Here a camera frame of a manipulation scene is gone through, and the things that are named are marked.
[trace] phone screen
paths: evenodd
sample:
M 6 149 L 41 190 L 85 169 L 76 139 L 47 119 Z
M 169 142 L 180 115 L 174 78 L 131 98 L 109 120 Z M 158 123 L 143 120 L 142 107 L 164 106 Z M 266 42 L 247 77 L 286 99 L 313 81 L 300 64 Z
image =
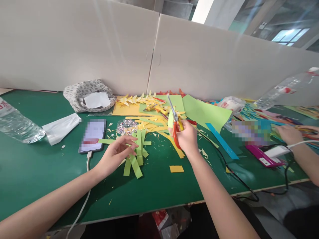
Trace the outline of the phone screen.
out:
M 81 141 L 79 152 L 97 151 L 102 148 L 102 143 L 96 143 L 97 139 L 103 139 L 106 129 L 106 119 L 92 119 L 87 123 L 85 134 Z

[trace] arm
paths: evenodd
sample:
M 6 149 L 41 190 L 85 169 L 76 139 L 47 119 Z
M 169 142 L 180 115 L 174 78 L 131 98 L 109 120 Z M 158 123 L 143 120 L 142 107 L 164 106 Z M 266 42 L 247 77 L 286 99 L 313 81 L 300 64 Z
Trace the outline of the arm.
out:
M 114 172 L 123 159 L 135 154 L 138 145 L 132 140 L 137 139 L 131 136 L 117 138 L 92 170 L 0 222 L 0 235 L 3 238 L 39 238 L 92 187 Z
M 309 128 L 315 131 L 319 131 L 319 127 L 313 126 L 300 126 L 299 128 Z M 277 127 L 277 130 L 281 138 L 287 143 L 287 145 L 295 144 L 304 141 L 301 133 L 289 126 L 283 125 Z M 306 144 L 299 144 L 291 148 L 293 151 L 296 162 L 305 171 L 310 180 L 319 186 L 319 155 L 312 151 Z
M 199 153 L 196 129 L 186 120 L 183 121 L 183 125 L 185 130 L 177 133 L 178 142 L 193 167 L 219 238 L 259 238 L 255 229 Z

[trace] green table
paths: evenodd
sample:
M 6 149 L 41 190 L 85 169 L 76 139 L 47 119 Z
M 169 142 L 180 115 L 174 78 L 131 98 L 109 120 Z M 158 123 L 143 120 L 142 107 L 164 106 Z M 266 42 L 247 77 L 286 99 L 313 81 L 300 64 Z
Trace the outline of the green table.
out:
M 12 91 L 1 97 L 39 126 L 74 113 L 62 93 Z M 297 118 L 306 124 L 318 125 L 318 121 L 285 108 L 272 111 Z M 49 145 L 46 138 L 33 144 L 23 144 L 0 134 L 2 149 L 0 221 L 86 172 L 86 155 L 79 154 L 78 148 L 87 121 L 97 117 L 89 117 L 87 112 L 78 115 L 82 118 L 82 122 L 60 143 L 53 146 Z M 106 118 L 107 125 L 113 123 L 110 129 L 114 130 L 117 122 L 124 117 L 106 116 L 103 118 Z M 201 126 L 199 129 L 208 132 L 210 139 L 217 143 L 208 130 Z M 262 166 L 245 149 L 242 142 L 233 138 L 226 129 L 222 129 L 221 135 L 240 158 L 240 160 L 230 159 L 225 150 L 220 147 L 226 161 L 253 190 L 285 184 L 282 170 L 272 170 Z M 203 200 L 187 158 L 180 159 L 171 143 L 161 135 L 157 138 L 152 133 L 148 133 L 146 140 L 151 140 L 153 145 L 146 146 L 150 155 L 144 159 L 145 164 L 141 167 L 143 177 L 136 179 L 132 170 L 129 177 L 123 176 L 124 164 L 121 165 L 113 174 L 92 189 L 79 223 L 96 222 Z M 229 194 L 247 192 L 240 182 L 225 172 L 224 163 L 210 143 L 201 138 L 198 144 L 199 148 L 203 148 L 209 155 L 212 169 Z M 106 147 L 102 152 L 93 154 L 90 168 L 99 162 Z M 171 173 L 170 165 L 182 165 L 185 172 Z M 291 167 L 295 171 L 295 173 L 288 171 L 288 178 L 291 182 L 295 183 L 308 178 L 297 164 L 293 163 Z M 72 224 L 85 197 L 67 211 L 54 227 Z

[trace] white tissue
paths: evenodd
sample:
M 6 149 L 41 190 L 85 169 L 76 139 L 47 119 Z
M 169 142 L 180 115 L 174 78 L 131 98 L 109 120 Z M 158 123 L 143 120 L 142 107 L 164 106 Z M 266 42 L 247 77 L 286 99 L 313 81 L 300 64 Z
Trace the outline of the white tissue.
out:
M 110 105 L 110 99 L 106 92 L 94 92 L 87 95 L 85 98 L 85 104 L 90 109 L 98 107 L 107 107 Z
M 42 126 L 48 137 L 50 145 L 59 143 L 75 126 L 79 124 L 81 118 L 76 114 L 71 114 L 62 119 Z

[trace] person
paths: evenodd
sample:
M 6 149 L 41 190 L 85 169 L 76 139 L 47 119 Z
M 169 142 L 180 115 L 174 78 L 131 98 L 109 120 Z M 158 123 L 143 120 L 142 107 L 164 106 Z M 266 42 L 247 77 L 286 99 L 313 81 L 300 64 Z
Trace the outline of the person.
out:
M 187 155 L 198 185 L 202 191 L 209 212 L 208 226 L 210 238 L 270 238 L 257 217 L 249 212 L 249 207 L 232 199 L 211 167 L 199 153 L 196 129 L 183 120 L 184 131 L 177 133 L 178 141 Z M 132 136 L 119 137 L 110 144 L 99 163 L 90 171 L 82 174 L 64 186 L 38 199 L 10 217 L 0 222 L 2 238 L 39 238 L 73 204 L 83 197 L 92 187 L 109 176 L 134 149 L 139 147 Z M 194 238 L 193 232 L 186 229 L 180 238 Z M 207 238 L 197 231 L 198 238 Z
M 319 132 L 319 127 L 315 126 L 300 125 L 298 128 Z M 277 130 L 287 145 L 292 145 L 304 141 L 298 128 L 283 125 L 277 127 Z M 319 134 L 312 135 L 312 137 L 319 140 Z M 277 215 L 281 210 L 281 214 L 284 215 L 283 225 L 297 239 L 319 238 L 317 230 L 317 222 L 319 221 L 319 155 L 305 143 L 296 145 L 291 150 L 296 162 L 305 171 L 315 187 L 309 182 L 291 186 L 286 195 L 276 196 L 275 199 L 269 200 L 270 203 L 267 204 L 266 208 Z

